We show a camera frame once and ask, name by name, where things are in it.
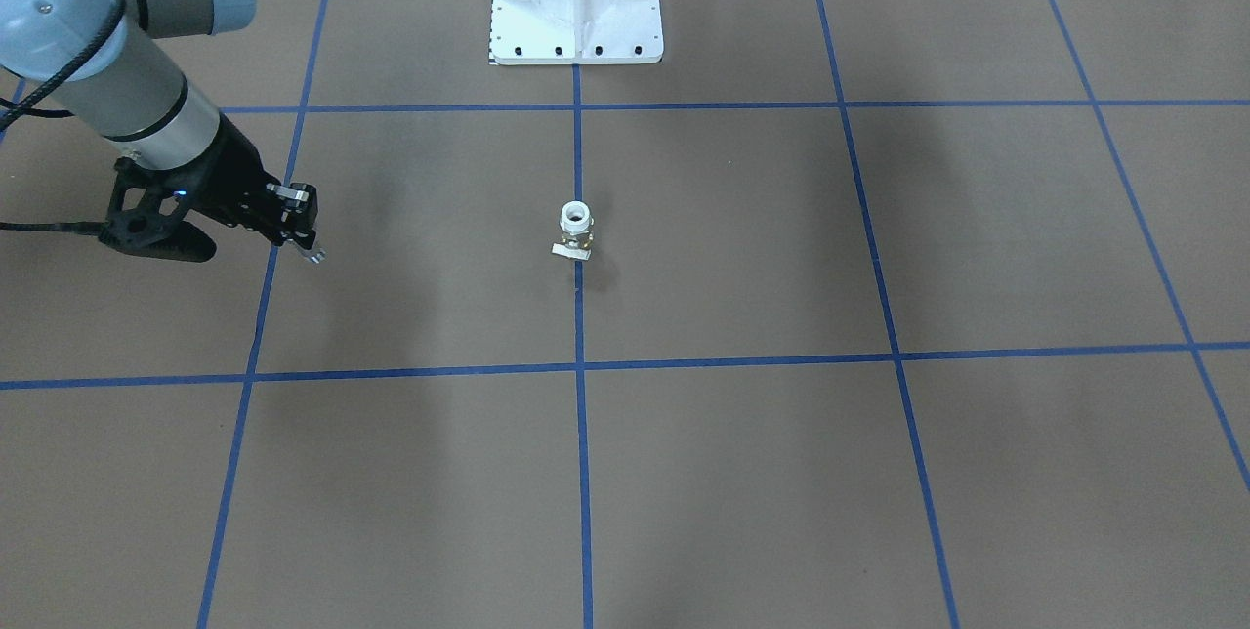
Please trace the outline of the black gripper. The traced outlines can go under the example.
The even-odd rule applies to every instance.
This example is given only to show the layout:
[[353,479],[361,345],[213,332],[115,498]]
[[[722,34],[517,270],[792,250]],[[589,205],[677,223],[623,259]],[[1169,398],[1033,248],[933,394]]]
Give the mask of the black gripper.
[[191,209],[225,225],[262,234],[275,248],[294,243],[318,251],[318,191],[310,184],[282,185],[268,173],[258,148],[228,118],[200,156],[184,168],[191,178]]

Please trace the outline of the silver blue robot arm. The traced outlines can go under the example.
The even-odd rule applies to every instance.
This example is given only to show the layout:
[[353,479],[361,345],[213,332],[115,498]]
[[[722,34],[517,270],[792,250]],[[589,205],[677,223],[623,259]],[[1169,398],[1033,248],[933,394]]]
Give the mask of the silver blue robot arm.
[[2,0],[2,68],[30,83],[2,103],[20,118],[78,118],[119,153],[98,223],[4,223],[6,231],[85,234],[138,258],[205,263],[196,213],[324,259],[316,188],[286,184],[161,49],[161,40],[236,33],[256,0]]

